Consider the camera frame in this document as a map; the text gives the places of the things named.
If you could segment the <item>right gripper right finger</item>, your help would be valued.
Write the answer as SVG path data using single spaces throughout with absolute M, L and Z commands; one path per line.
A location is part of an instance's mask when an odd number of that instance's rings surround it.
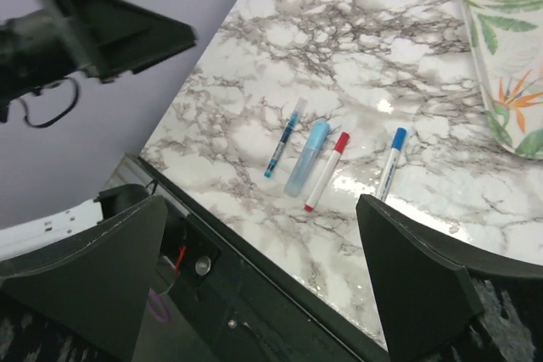
M 393 361 L 540 361 L 542 268 L 485 251 L 367 194 L 356 205 Z

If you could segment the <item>blue gel pen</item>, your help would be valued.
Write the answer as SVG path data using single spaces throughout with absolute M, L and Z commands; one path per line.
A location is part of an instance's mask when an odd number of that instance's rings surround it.
M 264 177 L 270 178 L 272 176 L 273 171 L 275 170 L 277 163 L 279 159 L 281 158 L 281 155 L 283 153 L 283 150 L 286 147 L 286 144 L 288 142 L 288 139 L 290 138 L 296 124 L 298 123 L 298 120 L 301 116 L 300 112 L 293 112 L 289 118 L 289 121 L 283 130 L 283 133 L 279 139 L 279 142 L 270 158 L 270 161 L 266 167 L 266 170 L 264 172 Z

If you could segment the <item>white marker pen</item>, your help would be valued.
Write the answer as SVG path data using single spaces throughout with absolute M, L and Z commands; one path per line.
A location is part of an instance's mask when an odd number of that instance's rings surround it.
M 385 160 L 378 188 L 375 193 L 375 197 L 381 201 L 385 201 L 386 197 L 388 196 L 396 166 L 400 158 L 400 153 L 406 141 L 406 136 L 407 129 L 403 127 L 398 127 L 395 132 L 394 139 L 391 143 L 389 154 Z

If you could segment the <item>floral serving tray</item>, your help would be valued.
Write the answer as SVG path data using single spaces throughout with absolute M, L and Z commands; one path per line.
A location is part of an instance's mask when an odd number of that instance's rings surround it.
M 460 0 L 491 133 L 542 158 L 542 0 Z

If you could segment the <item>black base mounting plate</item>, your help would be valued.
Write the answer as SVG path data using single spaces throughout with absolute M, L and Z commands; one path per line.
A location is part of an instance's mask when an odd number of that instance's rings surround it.
M 385 361 L 387 352 L 143 159 L 118 176 L 165 200 L 141 361 Z

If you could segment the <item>clear gel pen cap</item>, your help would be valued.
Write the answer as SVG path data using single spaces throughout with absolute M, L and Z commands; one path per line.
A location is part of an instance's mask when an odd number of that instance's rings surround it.
M 306 104 L 307 104 L 307 100 L 303 97 L 300 97 L 298 102 L 296 103 L 296 106 L 293 112 L 293 115 L 296 116 L 297 119 L 299 119 L 303 115 Z

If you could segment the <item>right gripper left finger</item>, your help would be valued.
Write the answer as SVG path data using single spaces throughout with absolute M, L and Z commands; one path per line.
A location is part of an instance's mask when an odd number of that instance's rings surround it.
M 5 259 L 3 291 L 129 361 L 166 217 L 165 200 L 149 197 L 86 231 Z

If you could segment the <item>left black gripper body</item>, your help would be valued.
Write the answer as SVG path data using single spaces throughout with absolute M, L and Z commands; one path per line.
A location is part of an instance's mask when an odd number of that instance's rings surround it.
M 39 0 L 39 2 L 53 19 L 60 39 L 76 68 L 88 77 L 109 82 L 110 75 L 104 71 L 104 58 L 100 56 L 98 47 L 92 41 L 90 30 L 82 21 L 76 0 Z

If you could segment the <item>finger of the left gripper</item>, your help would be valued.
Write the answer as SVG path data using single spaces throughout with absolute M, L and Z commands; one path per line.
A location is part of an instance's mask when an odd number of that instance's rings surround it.
M 84 0 L 84 27 L 98 60 L 87 76 L 134 75 L 196 46 L 189 24 L 124 0 Z

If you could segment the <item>white red marker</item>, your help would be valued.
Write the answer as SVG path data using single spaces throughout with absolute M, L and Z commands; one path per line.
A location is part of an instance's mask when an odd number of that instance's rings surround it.
M 317 205 L 319 199 L 321 198 L 323 191 L 327 184 L 330 181 L 330 178 L 335 170 L 337 163 L 339 162 L 345 147 L 347 146 L 350 140 L 350 134 L 347 132 L 342 132 L 339 136 L 339 139 L 336 141 L 333 151 L 331 152 L 325 167 L 322 170 L 322 173 L 319 176 L 319 179 L 316 182 L 316 185 L 313 187 L 310 196 L 305 201 L 304 210 L 306 212 L 311 212 Z

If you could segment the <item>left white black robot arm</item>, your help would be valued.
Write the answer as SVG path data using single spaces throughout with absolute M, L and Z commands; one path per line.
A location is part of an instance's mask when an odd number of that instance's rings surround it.
M 127 0 L 174 19 L 175 0 Z M 76 206 L 97 194 L 125 153 L 148 140 L 178 88 L 175 59 L 102 85 L 81 74 L 81 99 L 48 129 L 23 123 L 13 103 L 1 127 L 1 225 L 9 227 Z

